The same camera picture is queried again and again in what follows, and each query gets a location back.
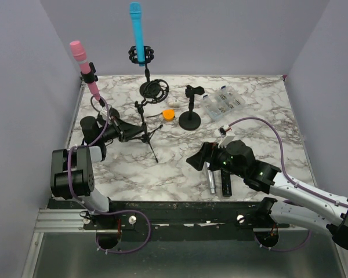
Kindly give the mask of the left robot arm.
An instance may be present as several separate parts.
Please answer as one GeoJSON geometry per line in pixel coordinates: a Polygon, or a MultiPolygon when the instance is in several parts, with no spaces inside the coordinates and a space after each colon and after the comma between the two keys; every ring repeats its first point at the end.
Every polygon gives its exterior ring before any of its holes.
{"type": "Polygon", "coordinates": [[[118,139],[129,141],[144,132],[142,126],[113,117],[110,123],[102,118],[86,116],[80,121],[82,145],[52,152],[50,189],[54,197],[73,200],[97,215],[105,229],[112,228],[117,215],[110,210],[110,199],[95,188],[93,164],[107,156],[106,143],[118,139]]]}

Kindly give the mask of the black speckled microphone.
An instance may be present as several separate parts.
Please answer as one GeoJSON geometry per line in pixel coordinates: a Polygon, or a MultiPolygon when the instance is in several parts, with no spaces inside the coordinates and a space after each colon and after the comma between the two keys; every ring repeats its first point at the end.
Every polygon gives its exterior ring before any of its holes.
{"type": "Polygon", "coordinates": [[[221,170],[220,174],[221,174],[222,196],[231,197],[233,194],[232,194],[230,173],[224,170],[221,170]]]}

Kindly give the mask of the silver microphone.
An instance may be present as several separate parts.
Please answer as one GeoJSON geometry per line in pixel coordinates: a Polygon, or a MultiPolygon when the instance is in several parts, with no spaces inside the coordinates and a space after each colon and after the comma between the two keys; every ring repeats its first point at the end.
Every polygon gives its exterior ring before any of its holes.
{"type": "Polygon", "coordinates": [[[214,172],[210,170],[210,163],[205,162],[204,164],[204,173],[206,176],[206,180],[209,186],[209,190],[211,194],[215,194],[216,193],[216,183],[215,183],[215,176],[214,176],[214,172]]]}

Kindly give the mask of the black round base clip stand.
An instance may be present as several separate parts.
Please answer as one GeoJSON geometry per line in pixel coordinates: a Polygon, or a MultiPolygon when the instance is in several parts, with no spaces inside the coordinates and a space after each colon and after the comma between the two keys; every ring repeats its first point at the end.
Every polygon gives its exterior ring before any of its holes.
{"type": "Polygon", "coordinates": [[[186,86],[185,95],[189,99],[188,111],[182,113],[179,117],[179,126],[187,131],[193,131],[199,128],[201,124],[201,118],[199,114],[193,111],[195,95],[203,95],[205,90],[203,87],[186,86]]]}

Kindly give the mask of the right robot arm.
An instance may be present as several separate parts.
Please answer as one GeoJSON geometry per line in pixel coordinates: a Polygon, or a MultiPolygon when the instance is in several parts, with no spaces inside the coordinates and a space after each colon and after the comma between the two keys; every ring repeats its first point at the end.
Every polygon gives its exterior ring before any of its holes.
{"type": "Polygon", "coordinates": [[[255,159],[253,150],[240,140],[226,147],[204,142],[186,162],[197,171],[207,164],[211,171],[222,170],[242,178],[254,191],[292,202],[288,205],[275,198],[263,199],[264,207],[255,213],[260,226],[275,222],[315,230],[330,235],[334,243],[348,250],[348,197],[310,186],[272,164],[255,159]]]}

